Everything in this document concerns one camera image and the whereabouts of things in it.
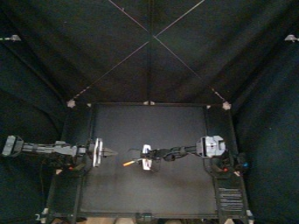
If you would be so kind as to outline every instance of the black curtain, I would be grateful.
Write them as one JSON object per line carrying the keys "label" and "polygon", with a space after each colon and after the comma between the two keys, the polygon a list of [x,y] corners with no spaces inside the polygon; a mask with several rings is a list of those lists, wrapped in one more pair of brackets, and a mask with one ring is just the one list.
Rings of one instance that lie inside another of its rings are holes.
{"label": "black curtain", "polygon": [[[14,29],[0,13],[0,36]],[[24,42],[0,42],[0,153],[9,135],[25,142],[61,138],[65,106],[38,60]],[[40,157],[0,157],[0,223],[34,223],[49,189],[52,171]]]}
{"label": "black curtain", "polygon": [[281,42],[235,114],[239,145],[251,164],[247,195],[257,223],[299,221],[297,71],[299,45]]}

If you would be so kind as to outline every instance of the black tent ceiling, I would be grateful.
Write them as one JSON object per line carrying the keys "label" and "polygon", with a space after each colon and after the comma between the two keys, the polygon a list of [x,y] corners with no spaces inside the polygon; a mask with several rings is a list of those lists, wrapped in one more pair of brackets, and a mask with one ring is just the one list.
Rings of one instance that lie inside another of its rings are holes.
{"label": "black tent ceiling", "polygon": [[9,0],[1,8],[62,100],[80,102],[232,102],[299,15],[291,0]]}

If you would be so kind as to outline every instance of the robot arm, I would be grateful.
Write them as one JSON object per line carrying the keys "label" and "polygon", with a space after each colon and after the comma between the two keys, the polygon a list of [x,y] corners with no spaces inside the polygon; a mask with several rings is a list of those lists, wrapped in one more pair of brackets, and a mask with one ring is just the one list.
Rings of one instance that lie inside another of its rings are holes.
{"label": "robot arm", "polygon": [[100,138],[96,142],[88,141],[86,145],[70,146],[62,141],[56,141],[54,144],[25,143],[18,136],[9,136],[5,141],[1,156],[14,158],[20,154],[37,154],[48,157],[54,168],[73,167],[77,163],[77,158],[92,159],[92,166],[100,165],[100,159],[114,156],[117,153],[110,149],[102,148]]}

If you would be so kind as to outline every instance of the orange object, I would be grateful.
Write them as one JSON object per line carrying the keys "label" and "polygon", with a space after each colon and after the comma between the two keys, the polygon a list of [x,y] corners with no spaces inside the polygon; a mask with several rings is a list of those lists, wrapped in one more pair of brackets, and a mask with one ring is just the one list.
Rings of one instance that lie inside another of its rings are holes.
{"label": "orange object", "polygon": [[135,161],[129,161],[126,163],[122,164],[122,166],[129,166]]}

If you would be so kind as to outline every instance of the black fabric backdrop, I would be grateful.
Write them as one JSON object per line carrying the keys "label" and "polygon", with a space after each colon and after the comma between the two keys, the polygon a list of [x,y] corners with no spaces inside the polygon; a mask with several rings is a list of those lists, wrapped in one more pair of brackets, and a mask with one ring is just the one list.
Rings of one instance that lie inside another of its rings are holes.
{"label": "black fabric backdrop", "polygon": [[291,0],[2,1],[0,36],[22,41],[0,42],[1,143],[57,140],[65,101],[86,87],[78,102],[221,103],[213,88],[235,106],[256,218],[297,223],[299,45],[284,42],[299,36],[297,11]]}

